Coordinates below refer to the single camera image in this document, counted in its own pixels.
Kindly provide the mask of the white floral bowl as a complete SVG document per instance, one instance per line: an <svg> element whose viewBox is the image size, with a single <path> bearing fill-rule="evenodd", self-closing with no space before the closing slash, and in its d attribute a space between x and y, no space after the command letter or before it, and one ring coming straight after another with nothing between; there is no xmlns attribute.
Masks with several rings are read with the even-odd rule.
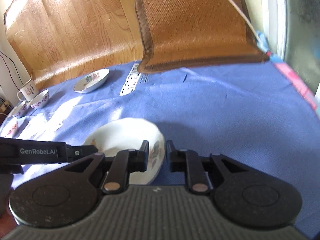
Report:
<svg viewBox="0 0 320 240"><path fill-rule="evenodd" d="M1 131L1 137L4 138L13 138L18 130L18 119L13 117L10 121L4 126Z"/></svg>
<svg viewBox="0 0 320 240"><path fill-rule="evenodd" d="M17 106L15 106L10 112L9 116L21 118L25 115L27 111L27 103L26 101L21 101Z"/></svg>
<svg viewBox="0 0 320 240"><path fill-rule="evenodd" d="M45 89L28 103L28 107L31 107L33 109L43 108L48 103L49 99L49 89Z"/></svg>

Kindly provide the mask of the white floral saucer plate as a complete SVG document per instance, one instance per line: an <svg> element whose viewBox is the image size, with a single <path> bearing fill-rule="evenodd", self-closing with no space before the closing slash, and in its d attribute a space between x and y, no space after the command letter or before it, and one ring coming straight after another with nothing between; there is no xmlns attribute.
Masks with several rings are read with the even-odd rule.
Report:
<svg viewBox="0 0 320 240"><path fill-rule="evenodd" d="M76 93L86 94L101 87L107 80L110 71L107 68L96 70L79 80L73 90Z"/></svg>

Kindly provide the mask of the white enamel mug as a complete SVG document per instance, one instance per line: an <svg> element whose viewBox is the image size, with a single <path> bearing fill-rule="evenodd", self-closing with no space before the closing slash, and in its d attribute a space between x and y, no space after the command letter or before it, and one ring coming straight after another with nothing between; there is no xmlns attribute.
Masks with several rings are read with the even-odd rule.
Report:
<svg viewBox="0 0 320 240"><path fill-rule="evenodd" d="M28 80L17 92L17 98L20 101L30 102L39 94L33 79Z"/></svg>

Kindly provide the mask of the blue patterned tablecloth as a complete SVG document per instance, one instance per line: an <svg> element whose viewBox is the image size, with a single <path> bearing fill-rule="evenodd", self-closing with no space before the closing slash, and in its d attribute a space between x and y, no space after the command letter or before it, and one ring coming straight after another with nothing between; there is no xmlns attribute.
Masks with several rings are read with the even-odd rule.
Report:
<svg viewBox="0 0 320 240"><path fill-rule="evenodd" d="M303 239L319 233L319 117L294 87L293 73L271 62L222 67L181 68L142 75L127 95L120 90L132 64L111 68L99 89L78 94L75 80L50 88L43 109L22 120L21 139L64 141L78 145L99 127L130 118L121 140L151 133L138 119L154 123L175 146L202 155L222 153L293 185L302 209L292 229L260 233L249 239ZM245 239L245 230L204 200L182 189L165 204L164 190L180 184L181 174L164 164L146 190L135 187L137 204L120 198L110 211L73 227L71 239Z"/></svg>

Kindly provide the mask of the wood-pattern vinyl sheet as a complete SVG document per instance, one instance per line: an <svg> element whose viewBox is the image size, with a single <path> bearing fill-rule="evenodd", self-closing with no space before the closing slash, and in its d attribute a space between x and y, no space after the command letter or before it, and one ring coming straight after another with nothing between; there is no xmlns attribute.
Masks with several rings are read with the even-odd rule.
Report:
<svg viewBox="0 0 320 240"><path fill-rule="evenodd" d="M4 25L39 88L143 56L135 0L13 0Z"/></svg>

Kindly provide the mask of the brown woven mat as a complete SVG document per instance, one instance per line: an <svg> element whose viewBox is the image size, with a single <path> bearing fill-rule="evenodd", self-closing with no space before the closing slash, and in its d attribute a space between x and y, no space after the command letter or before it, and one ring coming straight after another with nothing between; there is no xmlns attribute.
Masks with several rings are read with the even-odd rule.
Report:
<svg viewBox="0 0 320 240"><path fill-rule="evenodd" d="M141 73L268 60L246 23L245 0L136 0L135 10Z"/></svg>

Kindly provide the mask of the window with white frame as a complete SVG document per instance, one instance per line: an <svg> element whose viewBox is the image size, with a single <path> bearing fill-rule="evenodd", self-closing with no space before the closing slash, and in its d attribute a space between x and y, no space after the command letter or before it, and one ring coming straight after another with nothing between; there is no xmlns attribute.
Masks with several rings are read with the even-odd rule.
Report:
<svg viewBox="0 0 320 240"><path fill-rule="evenodd" d="M270 49L312 92L319 86L319 0L261 0Z"/></svg>

